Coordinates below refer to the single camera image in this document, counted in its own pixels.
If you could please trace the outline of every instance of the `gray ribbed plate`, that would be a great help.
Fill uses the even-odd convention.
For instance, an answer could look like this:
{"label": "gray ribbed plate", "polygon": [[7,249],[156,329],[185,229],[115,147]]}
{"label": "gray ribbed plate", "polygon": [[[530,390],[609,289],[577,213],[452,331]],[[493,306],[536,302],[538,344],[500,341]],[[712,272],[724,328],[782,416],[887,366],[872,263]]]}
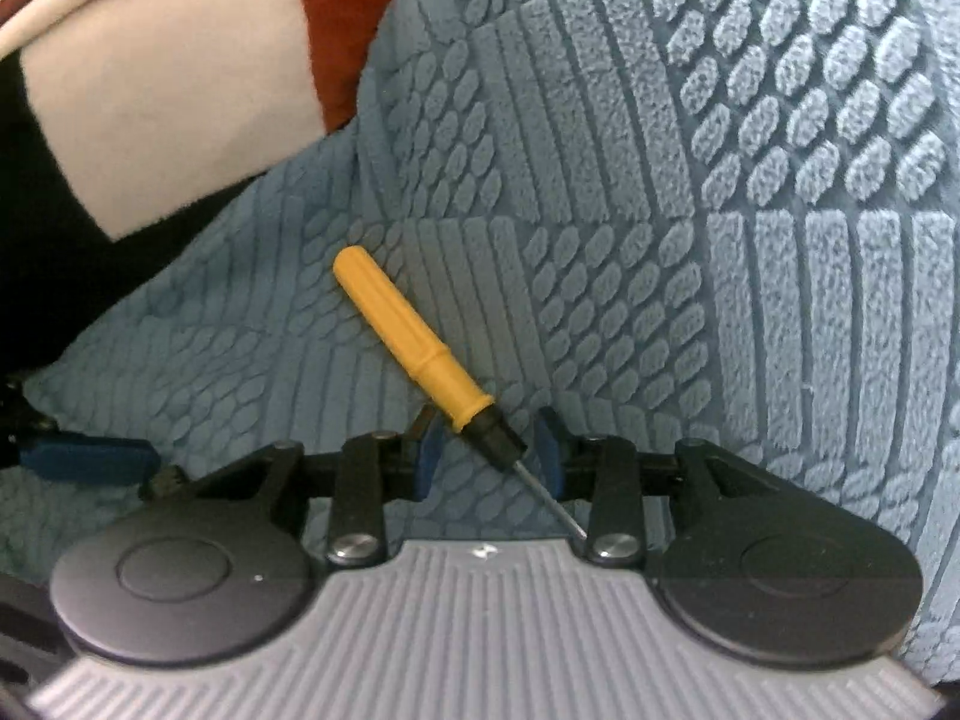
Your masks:
{"label": "gray ribbed plate", "polygon": [[940,699],[889,659],[796,674],[727,658],[642,577],[563,541],[410,541],[335,575],[248,656],[181,672],[79,659],[31,703],[64,720],[920,720]]}

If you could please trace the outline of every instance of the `metal pivot screw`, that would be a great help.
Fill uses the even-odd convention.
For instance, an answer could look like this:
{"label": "metal pivot screw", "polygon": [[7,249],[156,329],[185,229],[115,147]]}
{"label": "metal pivot screw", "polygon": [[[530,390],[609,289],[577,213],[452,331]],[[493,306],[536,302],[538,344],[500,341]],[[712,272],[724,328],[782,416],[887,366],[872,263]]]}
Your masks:
{"label": "metal pivot screw", "polygon": [[369,533],[347,533],[333,542],[333,554],[340,560],[366,560],[379,546],[379,539]]}
{"label": "metal pivot screw", "polygon": [[626,560],[640,550],[640,542],[630,533],[606,533],[594,541],[592,549],[604,560]]}

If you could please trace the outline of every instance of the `screwdriver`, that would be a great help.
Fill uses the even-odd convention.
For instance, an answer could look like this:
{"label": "screwdriver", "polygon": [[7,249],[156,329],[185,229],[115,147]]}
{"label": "screwdriver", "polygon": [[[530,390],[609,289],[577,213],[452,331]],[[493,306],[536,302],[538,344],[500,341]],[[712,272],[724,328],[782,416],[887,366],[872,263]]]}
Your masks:
{"label": "screwdriver", "polygon": [[373,257],[363,247],[347,247],[334,259],[333,275],[410,378],[450,417],[453,431],[495,469],[517,475],[574,538],[585,541],[577,520],[523,464],[527,447],[493,396],[473,381]]}

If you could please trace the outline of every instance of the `blue clamp piece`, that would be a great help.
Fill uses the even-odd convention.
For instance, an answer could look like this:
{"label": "blue clamp piece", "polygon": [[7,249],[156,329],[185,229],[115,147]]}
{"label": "blue clamp piece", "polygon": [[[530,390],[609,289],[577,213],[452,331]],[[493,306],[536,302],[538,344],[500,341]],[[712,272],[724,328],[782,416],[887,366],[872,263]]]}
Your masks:
{"label": "blue clamp piece", "polygon": [[160,470],[157,450],[145,440],[80,433],[46,433],[18,442],[20,465],[51,482],[129,487]]}
{"label": "blue clamp piece", "polygon": [[[443,456],[443,439],[446,427],[443,415],[439,410],[424,410],[422,415],[429,413],[429,423],[419,436],[419,452],[414,464],[414,500],[422,501],[430,494],[433,485],[433,474]],[[411,433],[416,431],[416,423]]]}
{"label": "blue clamp piece", "polygon": [[540,409],[534,419],[534,450],[541,463],[544,487],[557,500],[564,500],[565,466],[570,461],[573,435],[552,409]]}

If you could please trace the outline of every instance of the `blue gripper pad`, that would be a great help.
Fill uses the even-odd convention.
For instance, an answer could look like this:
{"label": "blue gripper pad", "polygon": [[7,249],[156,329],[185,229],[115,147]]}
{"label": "blue gripper pad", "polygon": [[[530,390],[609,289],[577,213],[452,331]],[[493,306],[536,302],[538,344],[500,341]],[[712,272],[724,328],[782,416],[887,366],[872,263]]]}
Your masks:
{"label": "blue gripper pad", "polygon": [[560,498],[563,494],[563,462],[566,447],[550,432],[544,420],[534,420],[534,450],[541,462],[541,480],[550,494]]}
{"label": "blue gripper pad", "polygon": [[426,435],[419,447],[419,458],[416,459],[414,471],[414,500],[422,501],[430,494],[433,485],[434,473],[443,456],[443,443],[446,434],[443,418],[438,414],[430,422]]}
{"label": "blue gripper pad", "polygon": [[51,482],[128,487],[160,470],[157,450],[145,440],[53,433],[26,440],[20,465]]}

